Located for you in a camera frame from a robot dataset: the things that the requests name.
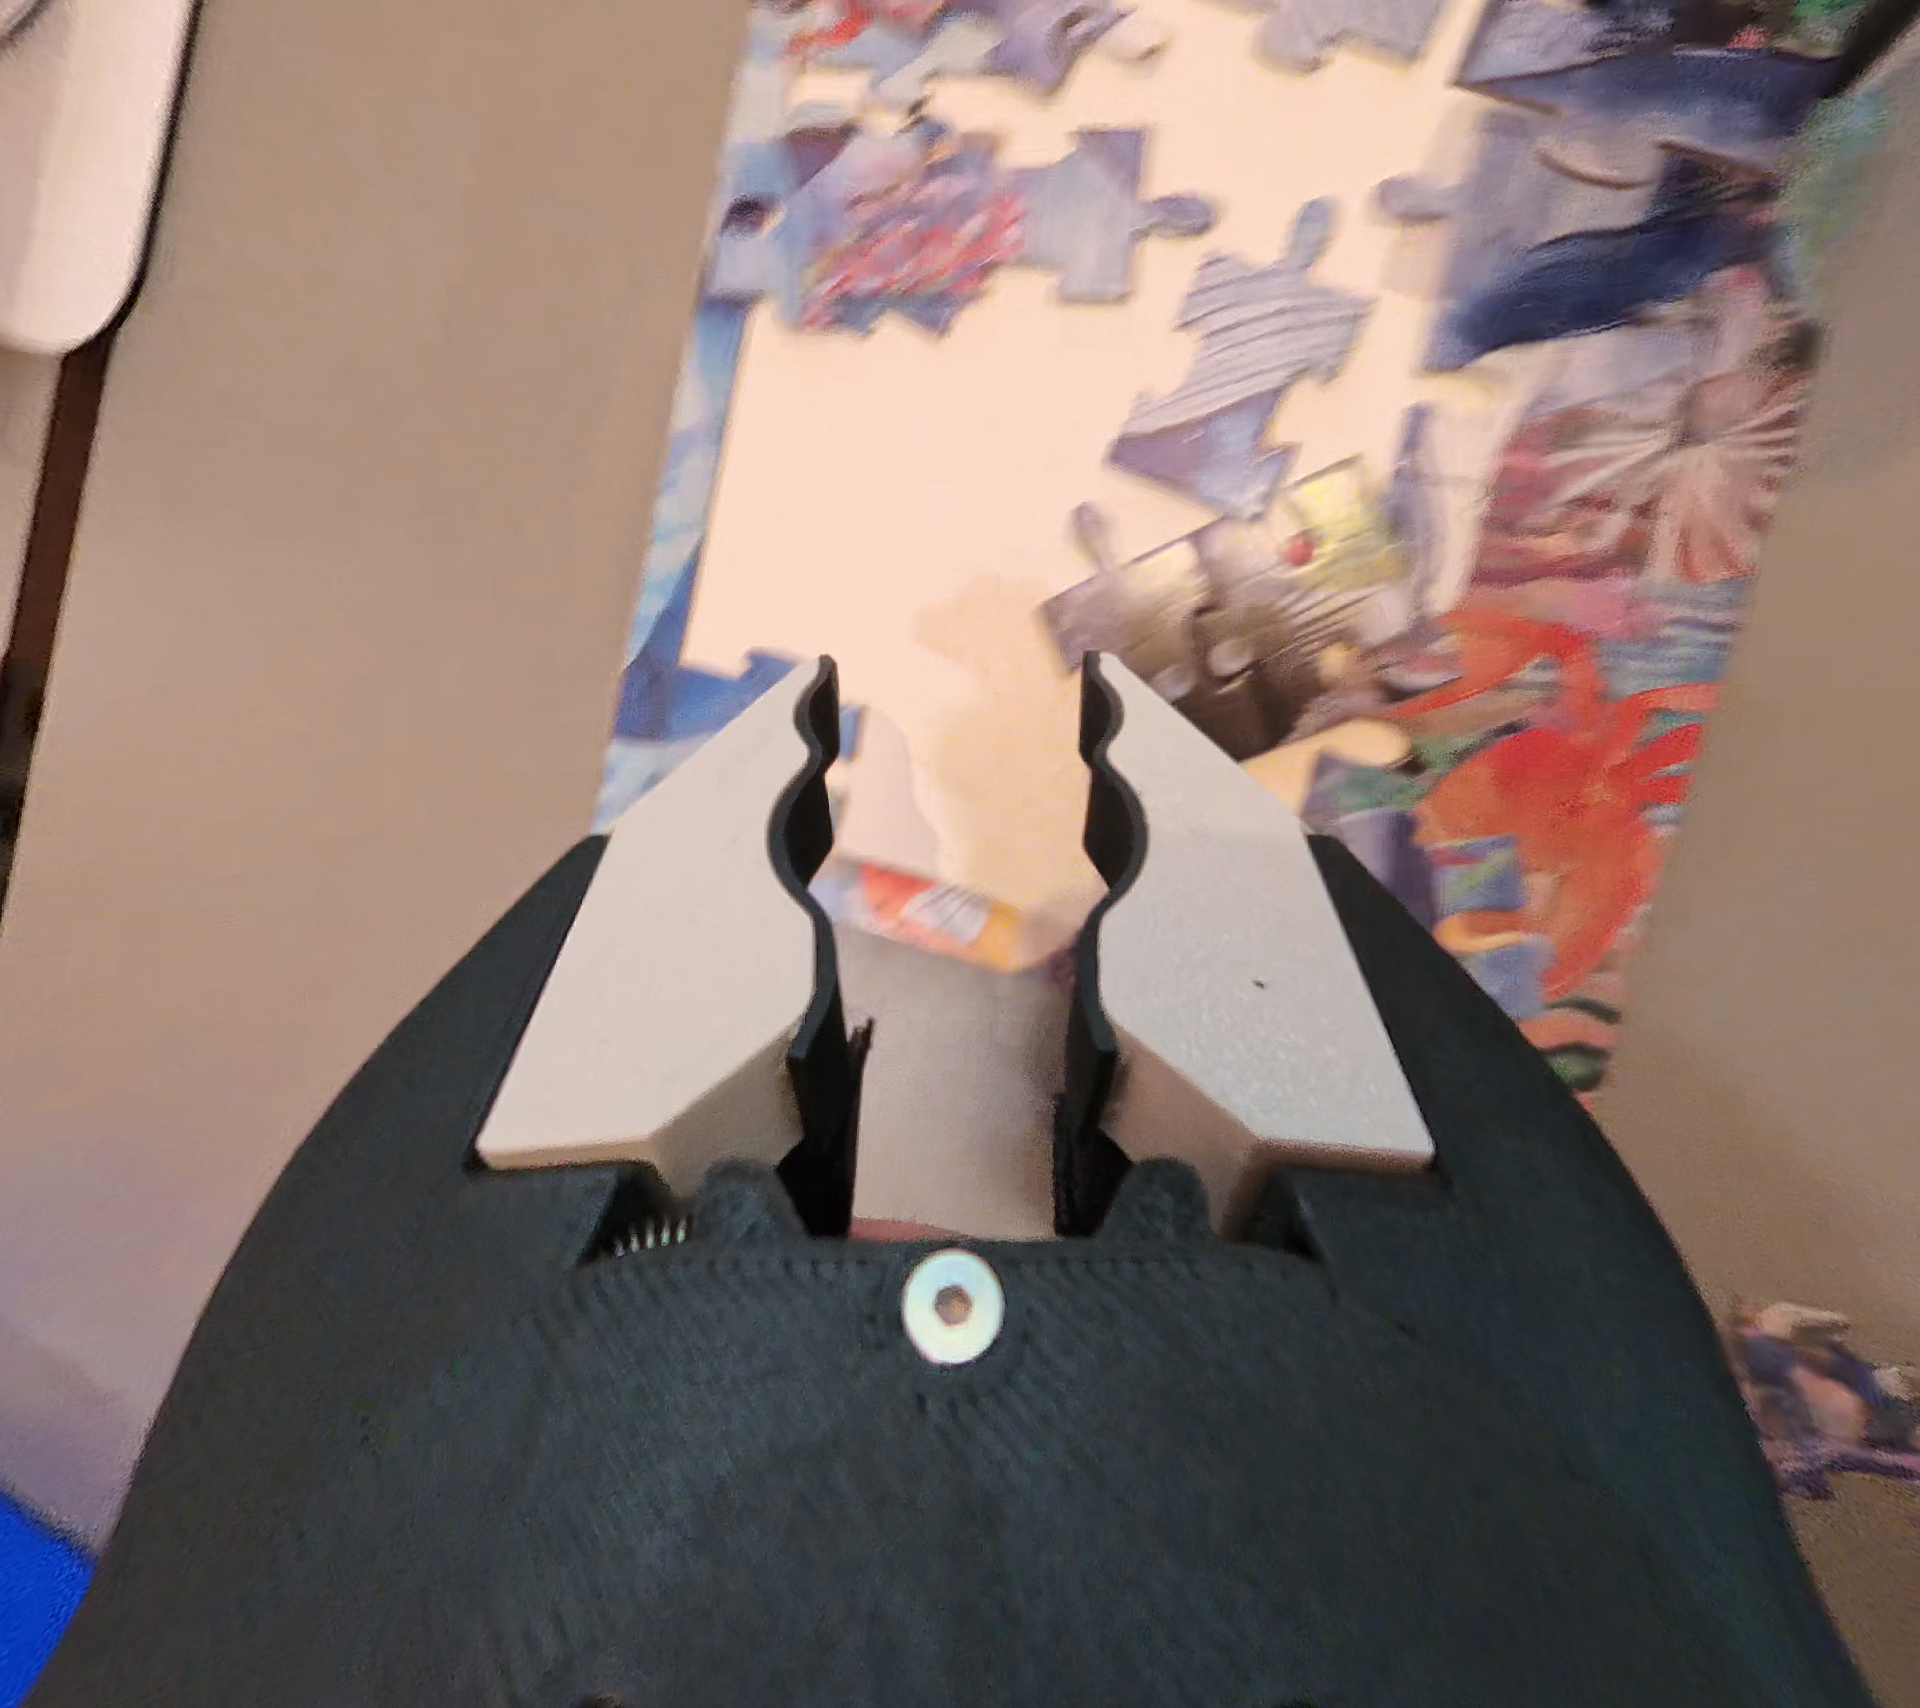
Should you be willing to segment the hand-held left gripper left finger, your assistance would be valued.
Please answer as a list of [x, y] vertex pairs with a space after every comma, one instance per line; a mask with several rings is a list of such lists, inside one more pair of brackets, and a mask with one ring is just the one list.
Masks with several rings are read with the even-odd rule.
[[811, 655], [601, 834], [479, 1165], [635, 1165], [691, 1200], [711, 1167], [752, 1161], [807, 1232], [843, 1237], [864, 1039], [811, 896], [838, 753], [836, 663]]

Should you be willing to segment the blue plastic object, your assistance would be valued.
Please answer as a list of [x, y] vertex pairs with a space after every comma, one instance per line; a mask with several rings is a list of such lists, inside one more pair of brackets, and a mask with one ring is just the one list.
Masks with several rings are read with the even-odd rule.
[[22, 1706], [92, 1574], [81, 1545], [2, 1490], [2, 1706]]

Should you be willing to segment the black sea urchin puzzle piece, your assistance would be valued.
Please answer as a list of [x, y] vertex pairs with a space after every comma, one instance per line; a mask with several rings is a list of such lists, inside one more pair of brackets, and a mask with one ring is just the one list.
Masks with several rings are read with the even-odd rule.
[[1416, 614], [1390, 539], [1223, 516], [1123, 556], [1099, 509], [1072, 530], [1090, 571], [1040, 607], [1066, 670], [1127, 667], [1238, 762], [1390, 706]]

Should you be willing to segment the lavender white whale puzzle piece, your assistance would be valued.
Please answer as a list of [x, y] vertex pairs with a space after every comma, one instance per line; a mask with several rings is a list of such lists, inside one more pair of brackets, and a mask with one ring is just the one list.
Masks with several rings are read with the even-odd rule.
[[1394, 277], [1428, 301], [1421, 375], [1450, 375], [1474, 360], [1456, 310], [1532, 247], [1628, 227], [1651, 206], [1653, 180], [1604, 184], [1546, 159], [1546, 128], [1544, 112], [1489, 106], [1452, 168], [1375, 184], [1374, 209], [1402, 237]]

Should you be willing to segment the blue striped whale puzzle piece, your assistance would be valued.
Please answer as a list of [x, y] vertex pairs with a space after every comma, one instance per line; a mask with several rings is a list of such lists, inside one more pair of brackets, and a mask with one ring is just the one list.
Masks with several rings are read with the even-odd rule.
[[1269, 420], [1303, 378], [1343, 373], [1375, 304], [1318, 281], [1334, 222], [1334, 202], [1310, 197], [1272, 259], [1199, 264], [1174, 315], [1193, 336], [1188, 370], [1164, 395], [1134, 398], [1103, 448], [1112, 472], [1223, 521], [1269, 512], [1295, 459], [1294, 443], [1269, 443]]

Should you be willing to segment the coral striped edge puzzle piece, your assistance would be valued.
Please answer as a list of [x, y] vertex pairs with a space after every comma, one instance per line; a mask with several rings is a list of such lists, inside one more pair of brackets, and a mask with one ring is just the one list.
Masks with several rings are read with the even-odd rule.
[[867, 335], [882, 299], [843, 287], [851, 252], [916, 146], [851, 119], [804, 119], [730, 141], [709, 215], [702, 292], [773, 304], [792, 327]]

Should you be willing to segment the purple blue white puzzle piece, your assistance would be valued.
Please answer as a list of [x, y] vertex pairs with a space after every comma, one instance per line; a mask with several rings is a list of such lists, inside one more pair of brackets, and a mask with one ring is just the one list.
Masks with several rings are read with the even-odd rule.
[[1725, 1360], [1789, 1497], [1830, 1502], [1845, 1475], [1917, 1487], [1917, 1367], [1864, 1360], [1849, 1335], [1845, 1316], [1783, 1299], [1738, 1299], [1722, 1323]]

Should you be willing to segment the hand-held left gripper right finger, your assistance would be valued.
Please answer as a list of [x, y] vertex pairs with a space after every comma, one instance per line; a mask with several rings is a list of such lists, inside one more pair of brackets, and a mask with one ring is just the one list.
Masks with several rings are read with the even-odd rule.
[[1431, 1135], [1309, 830], [1108, 652], [1077, 683], [1084, 853], [1052, 1218], [1099, 1232], [1124, 1175], [1193, 1174], [1238, 1236], [1282, 1167], [1414, 1175]]

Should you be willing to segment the sea print puzzle board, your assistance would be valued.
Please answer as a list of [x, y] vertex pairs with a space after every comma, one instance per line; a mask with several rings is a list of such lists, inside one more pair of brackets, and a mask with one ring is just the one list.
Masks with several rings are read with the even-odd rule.
[[1374, 466], [1416, 614], [1384, 711], [1239, 765], [1347, 840], [1589, 1097], [1795, 466], [1824, 256], [1883, 95], [1834, 91], [1778, 138], [1730, 115], [1546, 112], [1546, 159], [1579, 178], [1657, 193], [1684, 156], [1775, 184], [1769, 252], [1632, 326], [1421, 375], [1428, 301], [1396, 284], [1402, 237], [1374, 190], [1452, 168], [1499, 106], [1456, 88], [1484, 0], [1446, 0], [1408, 64], [1341, 45], [1306, 75], [1260, 61], [1257, 18], [1220, 0], [1118, 2], [1127, 18], [1032, 95], [947, 75], [951, 27], [916, 52], [864, 36], [792, 61], [773, 2], [750, 0], [722, 149], [804, 119], [910, 141], [932, 123], [994, 135], [1019, 184], [1074, 132], [1127, 128], [1146, 131], [1143, 196], [1205, 196], [1216, 222], [1146, 239], [1118, 304], [1066, 304], [1007, 265], [938, 336], [792, 327], [699, 277], [625, 670], [838, 655], [830, 912], [1047, 970], [1092, 896], [1069, 849], [1077, 670], [1040, 620], [1090, 571], [1072, 516], [1099, 509], [1123, 556], [1220, 521], [1103, 448], [1134, 398], [1185, 375], [1174, 315], [1199, 264], [1266, 264], [1295, 209], [1332, 197], [1318, 281], [1375, 304], [1343, 373], [1282, 398], [1269, 443], [1295, 445], [1287, 482], [1343, 454]]

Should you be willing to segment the blue wave puzzle piece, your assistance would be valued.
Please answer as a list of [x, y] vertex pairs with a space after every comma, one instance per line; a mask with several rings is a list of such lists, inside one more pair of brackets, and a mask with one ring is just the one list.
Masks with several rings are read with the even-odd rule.
[[768, 708], [807, 738], [809, 697], [821, 691], [814, 670], [814, 658], [759, 646], [733, 670], [637, 655], [616, 695], [606, 768], [671, 768], [752, 708]]

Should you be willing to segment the white rounded board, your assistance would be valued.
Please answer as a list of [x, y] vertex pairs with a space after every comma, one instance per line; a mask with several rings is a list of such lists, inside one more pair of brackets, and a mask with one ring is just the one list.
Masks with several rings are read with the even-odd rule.
[[129, 296], [195, 2], [52, 0], [2, 51], [2, 352], [74, 352]]

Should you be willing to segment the blue red coral puzzle piece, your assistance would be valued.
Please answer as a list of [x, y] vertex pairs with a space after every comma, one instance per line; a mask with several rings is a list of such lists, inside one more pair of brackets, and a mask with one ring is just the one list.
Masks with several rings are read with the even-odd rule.
[[809, 264], [804, 326], [870, 335], [898, 320], [947, 335], [990, 281], [1025, 259], [1031, 209], [994, 135], [910, 128], [904, 172], [846, 190]]

